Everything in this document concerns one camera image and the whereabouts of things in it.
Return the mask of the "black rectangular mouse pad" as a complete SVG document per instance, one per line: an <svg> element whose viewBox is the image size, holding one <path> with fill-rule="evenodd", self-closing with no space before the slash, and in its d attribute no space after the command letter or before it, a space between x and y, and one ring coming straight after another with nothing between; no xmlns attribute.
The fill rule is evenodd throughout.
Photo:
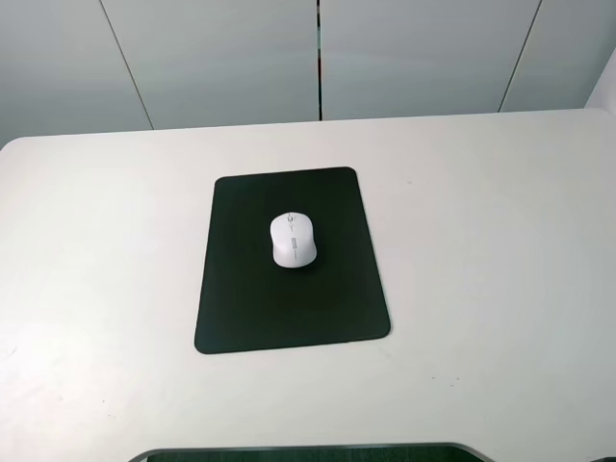
<svg viewBox="0 0 616 462"><path fill-rule="evenodd" d="M390 329L354 169L217 180L194 333L199 352L369 341Z"/></svg>

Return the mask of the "white computer mouse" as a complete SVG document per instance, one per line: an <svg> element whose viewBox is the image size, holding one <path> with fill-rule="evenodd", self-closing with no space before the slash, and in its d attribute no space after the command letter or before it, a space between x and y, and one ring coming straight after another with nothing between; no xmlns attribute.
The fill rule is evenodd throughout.
<svg viewBox="0 0 616 462"><path fill-rule="evenodd" d="M304 214L289 212L276 217L269 228L272 257L276 265L299 269L317 258L312 221Z"/></svg>

